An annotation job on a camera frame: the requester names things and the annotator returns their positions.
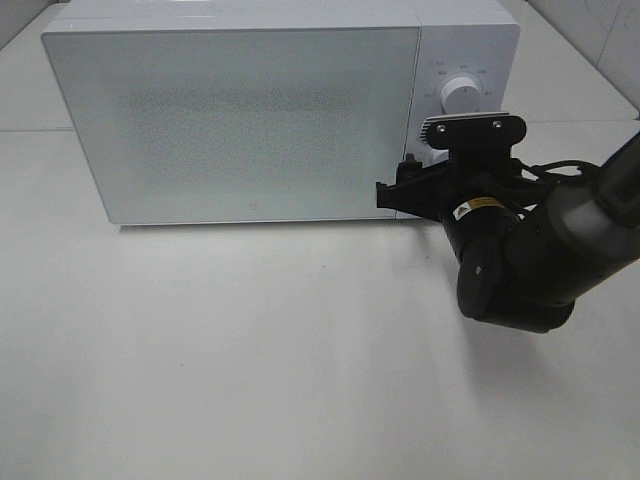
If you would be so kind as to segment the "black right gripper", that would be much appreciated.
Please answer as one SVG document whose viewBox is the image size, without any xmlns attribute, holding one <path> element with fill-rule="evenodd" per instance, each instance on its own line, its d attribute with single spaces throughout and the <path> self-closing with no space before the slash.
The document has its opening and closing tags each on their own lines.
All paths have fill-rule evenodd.
<svg viewBox="0 0 640 480">
<path fill-rule="evenodd" d="M 516 225 L 519 211 L 509 188 L 520 167 L 511 149 L 506 142 L 462 143 L 447 160 L 429 166 L 407 154 L 395 184 L 376 183 L 376 206 L 445 225 Z"/>
</svg>

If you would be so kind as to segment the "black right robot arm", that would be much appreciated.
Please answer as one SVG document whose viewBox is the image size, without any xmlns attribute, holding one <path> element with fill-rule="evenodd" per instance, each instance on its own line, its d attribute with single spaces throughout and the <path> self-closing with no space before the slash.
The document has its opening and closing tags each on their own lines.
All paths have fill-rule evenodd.
<svg viewBox="0 0 640 480">
<path fill-rule="evenodd" d="M 471 319 L 546 333 L 576 300 L 639 257 L 639 142 L 603 165 L 527 166 L 513 134 L 449 140 L 447 161 L 405 161 L 376 187 L 381 208 L 439 222 L 459 264 L 458 307 Z"/>
</svg>

